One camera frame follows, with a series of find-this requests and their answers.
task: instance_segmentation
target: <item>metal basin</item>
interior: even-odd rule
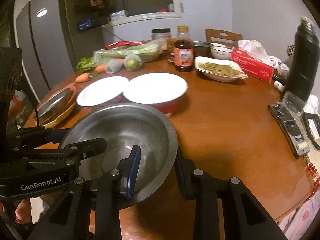
[[[132,146],[141,147],[141,161],[130,200],[119,209],[135,205],[154,193],[173,167],[177,154],[177,135],[169,119],[157,109],[141,104],[124,103],[106,106],[75,123],[59,148],[79,141],[104,138],[105,153],[81,161],[79,175],[86,180],[99,178],[127,158]]]
[[[193,41],[193,53],[195,57],[208,57],[210,54],[210,47],[212,46],[208,42]]]

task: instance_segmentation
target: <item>red bead decoration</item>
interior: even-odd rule
[[[307,162],[307,171],[311,175],[313,180],[313,189],[310,197],[306,200],[308,201],[310,198],[312,198],[316,192],[320,189],[320,176],[318,174],[318,170],[316,167],[310,162],[309,158],[305,156],[305,160]]]

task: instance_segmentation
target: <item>orange label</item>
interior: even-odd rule
[[[174,63],[180,67],[190,67],[193,64],[193,49],[174,48]]]

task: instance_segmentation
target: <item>black thermos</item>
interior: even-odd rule
[[[292,64],[281,98],[286,91],[290,91],[306,102],[316,78],[320,51],[315,27],[309,18],[301,18],[294,45]]]

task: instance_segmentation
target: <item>red package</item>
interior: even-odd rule
[[[236,62],[246,74],[259,78],[269,84],[271,83],[274,71],[273,67],[255,60],[249,54],[239,49],[233,49],[231,60]]]
[[[136,42],[136,41],[117,41],[115,43],[109,44],[104,46],[104,48],[106,50],[109,49],[114,49],[114,48],[118,48],[118,47],[122,47],[122,46],[138,46],[141,44],[145,44],[145,41],[140,41],[140,42]]]

